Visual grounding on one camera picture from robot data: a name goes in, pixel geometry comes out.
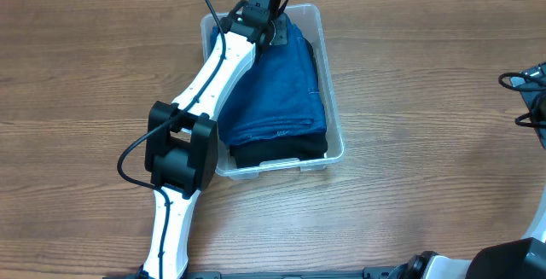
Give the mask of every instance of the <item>blue cloth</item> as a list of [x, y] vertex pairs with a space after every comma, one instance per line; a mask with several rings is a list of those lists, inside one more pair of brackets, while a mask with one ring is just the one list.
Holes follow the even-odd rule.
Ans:
[[[212, 47], [218, 35], [212, 31]], [[218, 116], [227, 146], [326, 132], [317, 75], [300, 29], [287, 20], [288, 44], [272, 45], [239, 80]]]

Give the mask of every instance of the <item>wire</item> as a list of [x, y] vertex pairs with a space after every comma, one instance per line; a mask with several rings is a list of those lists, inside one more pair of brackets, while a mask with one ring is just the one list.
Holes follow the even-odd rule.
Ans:
[[166, 208], [165, 209], [165, 222], [163, 223], [163, 231], [161, 232], [160, 250], [159, 250], [159, 256], [158, 256], [159, 259], [160, 259], [160, 268], [159, 268], [160, 279], [163, 279], [163, 246], [165, 244], [167, 225], [169, 224], [169, 216], [171, 215], [171, 201], [169, 200], [169, 196], [167, 195], [167, 193], [163, 189], [161, 189], [161, 187], [154, 186], [152, 184], [145, 183], [145, 182], [142, 182], [142, 181], [138, 181], [138, 180], [136, 180], [136, 179], [134, 179], [132, 177], [127, 176], [127, 174], [123, 171], [123, 162], [124, 162], [125, 158], [127, 157], [127, 155], [129, 155], [129, 153], [132, 150], [134, 150], [139, 144], [141, 144], [142, 142], [147, 140], [154, 133], [165, 129], [167, 126], [171, 126], [172, 124], [177, 122], [180, 119], [181, 116], [183, 116], [183, 114], [179, 114], [179, 115], [177, 115], [177, 116], [175, 116], [175, 117], [173, 117], [171, 119], [168, 119], [166, 122], [164, 122], [160, 126], [156, 127], [155, 129], [147, 132], [146, 134], [142, 135], [140, 138], [136, 139], [136, 141], [134, 143], [132, 143], [129, 147], [127, 147], [125, 149], [125, 151], [119, 156], [118, 164], [117, 164], [118, 173], [125, 181], [127, 181], [129, 183], [139, 185], [139, 186], [142, 186], [142, 187], [145, 187], [145, 188], [156, 190], [165, 199], [165, 208]]
[[[212, 82], [214, 77], [216, 76], [216, 73], [218, 73], [218, 70], [222, 66], [222, 63], [225, 59], [225, 51], [226, 51], [226, 43], [225, 43], [225, 36], [224, 31], [222, 30], [222, 27], [220, 25], [220, 19], [216, 15], [216, 11], [214, 11], [214, 7], [211, 4], [210, 0], [205, 0], [206, 6], [208, 6], [209, 10], [211, 11], [212, 18], [214, 18], [214, 21], [216, 22], [218, 32], [220, 34], [220, 38], [222, 39], [222, 54], [220, 55], [220, 60], [218, 61], [218, 64], [214, 68], [214, 70], [211, 73], [211, 76], [208, 78], [208, 80], [201, 86], [199, 91], [195, 94], [195, 96], [192, 98], [191, 102], [182, 109], [183, 112], [187, 112], [190, 108], [192, 108], [196, 103], [199, 103], [199, 98], [203, 95], [208, 85]], [[132, 177], [129, 177], [124, 171], [123, 171], [123, 162], [127, 155], [131, 153], [132, 150], [134, 150], [138, 145], [146, 141], [148, 138], [150, 138], [154, 133], [165, 129], [166, 127], [170, 127], [171, 125], [174, 125], [177, 121], [179, 121], [184, 116], [183, 113], [178, 113], [178, 115], [175, 115], [174, 117], [168, 119], [164, 123], [162, 123], [160, 126], [154, 128], [153, 130], [147, 132], [146, 134], [142, 135], [140, 138], [136, 139], [134, 143], [132, 143], [129, 147], [125, 149], [125, 151], [119, 156], [118, 158], [118, 164], [117, 164], [117, 170], [119, 175], [127, 182], [133, 183], [138, 186], [142, 186], [148, 189], [153, 189], [158, 191], [163, 198], [165, 198], [165, 222], [163, 224], [163, 230], [161, 231], [161, 239], [160, 239], [160, 249], [159, 249], [159, 273], [160, 273], [160, 279], [163, 279], [163, 247], [165, 245], [165, 238], [166, 238], [166, 232], [167, 232], [167, 225], [169, 224], [169, 216], [171, 214], [171, 201], [169, 200], [169, 196], [167, 193], [161, 189], [160, 186], [155, 186], [150, 183], [145, 183], [142, 181], [138, 181]]]
[[279, 8], [279, 11], [277, 12], [277, 18], [282, 15], [282, 13], [284, 12], [284, 9], [287, 7], [287, 4], [288, 4], [288, 0], [284, 0], [284, 3], [282, 4], [282, 6]]
[[[539, 71], [542, 75], [542, 68], [538, 67]], [[504, 82], [505, 78], [522, 78], [527, 82], [533, 82], [538, 85], [538, 87], [519, 87], [519, 86], [512, 86]], [[539, 78], [534, 78], [530, 75], [525, 75], [523, 73], [504, 73], [501, 74], [498, 77], [498, 83], [509, 90], [514, 90], [518, 92], [538, 92], [538, 94], [534, 97], [534, 99], [531, 102], [531, 105], [529, 106], [529, 113], [524, 113], [518, 118], [514, 120], [515, 124], [519, 126], [524, 127], [530, 127], [535, 129], [546, 129], [546, 125], [535, 123], [533, 120], [540, 119], [540, 112], [539, 108], [543, 104], [543, 102], [546, 100], [546, 82]], [[523, 120], [529, 119], [531, 122], [523, 122]]]

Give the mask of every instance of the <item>black cloth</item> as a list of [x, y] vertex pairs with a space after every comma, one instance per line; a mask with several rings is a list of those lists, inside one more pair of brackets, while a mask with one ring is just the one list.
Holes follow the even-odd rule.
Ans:
[[317, 78], [317, 81], [318, 81], [317, 59], [315, 59], [315, 54], [313, 54], [313, 46], [307, 39], [305, 40], [305, 46], [307, 47], [307, 51], [309, 52], [309, 56], [311, 57], [311, 64], [313, 65], [313, 70], [315, 71], [315, 77]]
[[328, 150], [326, 133], [312, 133], [296, 137], [278, 137], [231, 146], [229, 152], [237, 167], [259, 166], [261, 162], [281, 159], [313, 160]]

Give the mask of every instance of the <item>clear plastic bin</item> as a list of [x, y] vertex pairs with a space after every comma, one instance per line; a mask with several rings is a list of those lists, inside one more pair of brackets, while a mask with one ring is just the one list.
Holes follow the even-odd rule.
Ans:
[[[224, 143], [218, 141], [218, 165], [216, 173], [223, 177], [230, 177], [234, 180], [255, 178], [262, 171], [272, 171], [299, 167], [301, 171], [312, 171], [324, 169], [327, 165], [339, 162], [345, 154], [345, 143], [341, 134], [340, 116], [335, 101], [334, 87], [330, 78], [330, 68], [322, 34], [321, 15], [317, 6], [312, 4], [301, 4], [288, 6], [285, 9], [290, 20], [298, 26], [304, 37], [311, 43], [317, 59], [318, 86], [320, 89], [322, 104], [324, 105], [327, 122], [326, 140], [328, 151], [324, 158], [315, 160], [272, 160], [262, 162], [259, 166], [237, 168], [235, 159], [229, 155], [229, 150]], [[225, 17], [227, 13], [218, 14], [219, 18]], [[211, 32], [216, 24], [212, 15], [206, 15], [201, 21], [201, 36], [203, 41], [203, 58], [206, 61], [211, 53]]]

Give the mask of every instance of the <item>table surface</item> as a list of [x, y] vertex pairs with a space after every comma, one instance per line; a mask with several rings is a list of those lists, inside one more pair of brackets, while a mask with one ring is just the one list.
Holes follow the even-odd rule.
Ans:
[[[238, 0], [212, 0], [225, 11]], [[346, 157], [215, 177], [191, 270], [359, 270], [520, 238], [546, 167], [497, 76], [546, 60], [544, 0], [291, 0], [321, 10]], [[137, 269], [149, 189], [115, 171], [199, 71], [203, 0], [0, 0], [0, 277]], [[125, 164], [148, 180], [139, 148]]]

